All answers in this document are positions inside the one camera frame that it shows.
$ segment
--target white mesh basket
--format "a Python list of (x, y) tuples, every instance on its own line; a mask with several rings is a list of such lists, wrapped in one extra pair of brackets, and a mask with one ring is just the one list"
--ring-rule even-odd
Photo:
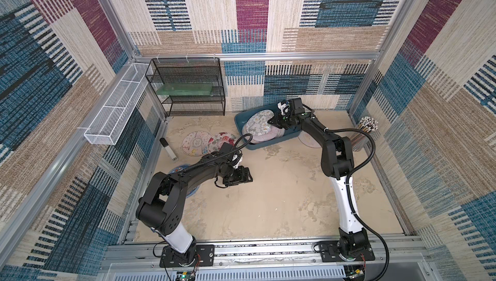
[(152, 71), (148, 64), (134, 63), (112, 91), (105, 104), (98, 112), (84, 137), (91, 144), (115, 145), (122, 130), (133, 113), (148, 81), (147, 71)]

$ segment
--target blue tray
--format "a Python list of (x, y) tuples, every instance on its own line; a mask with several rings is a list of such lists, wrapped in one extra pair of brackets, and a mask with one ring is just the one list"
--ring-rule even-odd
[[(279, 114), (280, 112), (279, 108), (277, 107), (277, 104), (275, 103), (275, 104), (264, 105), (256, 109), (252, 109), (249, 111), (244, 111), (236, 114), (236, 116), (234, 116), (234, 122), (236, 123), (236, 127), (238, 128), (239, 135), (243, 135), (241, 133), (241, 130), (243, 129), (243, 126), (246, 124), (246, 122), (250, 119), (250, 117), (252, 117), (255, 113), (263, 110), (271, 110), (272, 112), (274, 112), (274, 114)], [(294, 126), (291, 127), (290, 129), (286, 129), (284, 131), (284, 135), (280, 138), (272, 139), (265, 142), (260, 142), (257, 144), (248, 144), (245, 148), (251, 150), (257, 148), (265, 148), (272, 144), (286, 141), (291, 138), (296, 138), (298, 135), (300, 135), (300, 132), (301, 130), (297, 130), (296, 126)]]

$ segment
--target black wire rack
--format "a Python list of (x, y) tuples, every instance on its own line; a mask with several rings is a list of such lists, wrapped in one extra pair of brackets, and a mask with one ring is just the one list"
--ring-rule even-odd
[(149, 67), (146, 79), (168, 116), (225, 115), (218, 58), (155, 58)]

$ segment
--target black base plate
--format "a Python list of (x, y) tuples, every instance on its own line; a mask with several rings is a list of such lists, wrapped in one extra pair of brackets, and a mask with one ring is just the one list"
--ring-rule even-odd
[[(322, 252), (320, 252), (320, 257), (324, 263), (347, 262), (339, 256), (339, 250), (337, 247), (338, 242), (339, 240), (319, 241), (319, 250), (322, 250)], [(373, 251), (364, 250), (362, 254), (366, 261), (375, 260)], [(362, 257), (357, 257), (353, 262), (363, 262)]]
[[(207, 267), (214, 265), (215, 246), (213, 244), (197, 245), (196, 253), (200, 255), (200, 267)], [(198, 262), (198, 257), (195, 256), (193, 262), (186, 267), (195, 267), (197, 262)], [(165, 268), (183, 267), (172, 259), (172, 251), (170, 248), (164, 248), (164, 251), (162, 253), (162, 258), (160, 259), (160, 268), (164, 268), (164, 267)]]

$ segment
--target patterned wall panel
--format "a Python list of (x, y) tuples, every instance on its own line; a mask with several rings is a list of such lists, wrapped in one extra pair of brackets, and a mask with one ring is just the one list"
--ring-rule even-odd
[(53, 280), (95, 276), (107, 246), (121, 233), (159, 125), (145, 93), (122, 140), (115, 146), (87, 143), (0, 278), (27, 280), (41, 270)]
[(400, 1), (112, 0), (142, 54), (217, 53), (243, 33), (264, 52), (376, 50)]
[(496, 276), (496, 0), (416, 0), (354, 119), (444, 279)]
[[(98, 0), (0, 0), (0, 29), (2, 229), (127, 56)], [(119, 162), (105, 158), (117, 147), (83, 148), (1, 279), (95, 275), (128, 210), (115, 206), (127, 207), (134, 196), (157, 131), (158, 114), (151, 106), (141, 111), (134, 114), (138, 134), (131, 148), (119, 149)]]

